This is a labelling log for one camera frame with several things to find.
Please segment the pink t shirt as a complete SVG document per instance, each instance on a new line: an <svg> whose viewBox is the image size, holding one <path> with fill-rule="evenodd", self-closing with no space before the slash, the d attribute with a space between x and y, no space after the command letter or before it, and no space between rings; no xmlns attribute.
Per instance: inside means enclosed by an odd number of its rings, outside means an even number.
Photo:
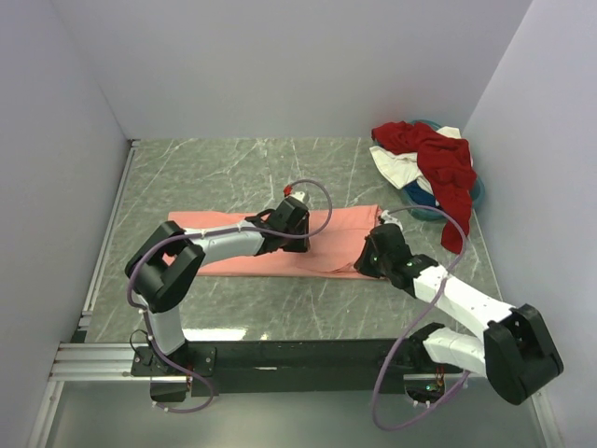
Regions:
<svg viewBox="0 0 597 448"><path fill-rule="evenodd" d="M361 279L354 264L381 212L377 204L336 208L326 228L310 238L306 253L276 251L225 259L200 269L199 275Z"/></svg>

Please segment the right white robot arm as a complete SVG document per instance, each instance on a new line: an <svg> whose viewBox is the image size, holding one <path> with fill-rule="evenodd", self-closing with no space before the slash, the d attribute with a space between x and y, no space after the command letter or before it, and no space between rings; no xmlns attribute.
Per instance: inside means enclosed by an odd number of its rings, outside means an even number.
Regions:
<svg viewBox="0 0 597 448"><path fill-rule="evenodd" d="M426 255L414 255L401 228L385 222L370 231L355 269L438 308L467 330L430 324L400 336L382 362L387 370L398 353L408 365L430 372L451 365L486 378L506 402L520 405L563 373L562 358L543 316L532 305L515 307L460 280Z"/></svg>

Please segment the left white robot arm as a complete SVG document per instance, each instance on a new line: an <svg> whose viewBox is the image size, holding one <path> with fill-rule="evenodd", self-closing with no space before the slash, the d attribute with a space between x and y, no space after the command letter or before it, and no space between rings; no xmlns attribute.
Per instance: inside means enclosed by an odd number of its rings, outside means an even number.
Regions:
<svg viewBox="0 0 597 448"><path fill-rule="evenodd" d="M147 318L148 333L157 345L153 363L174 375L186 366L187 353L179 303L198 270L237 257L258 257L279 249L304 253L309 249L309 196L298 191L277 208L228 226L197 231L188 237L178 224L166 221L153 232L125 267L127 301Z"/></svg>

